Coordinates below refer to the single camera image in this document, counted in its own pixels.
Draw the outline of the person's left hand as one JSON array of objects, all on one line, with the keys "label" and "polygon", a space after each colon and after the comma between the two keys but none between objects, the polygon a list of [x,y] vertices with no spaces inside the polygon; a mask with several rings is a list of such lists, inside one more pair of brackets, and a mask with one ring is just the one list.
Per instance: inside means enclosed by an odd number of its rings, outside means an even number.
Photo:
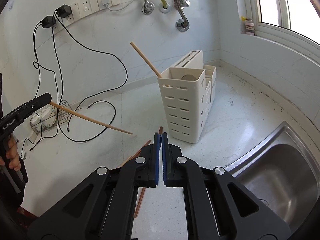
[{"label": "person's left hand", "polygon": [[8,141],[9,150],[6,153],[6,158],[10,160],[9,168],[15,171],[21,169],[20,156],[17,152],[17,144],[15,137],[11,134]]}]

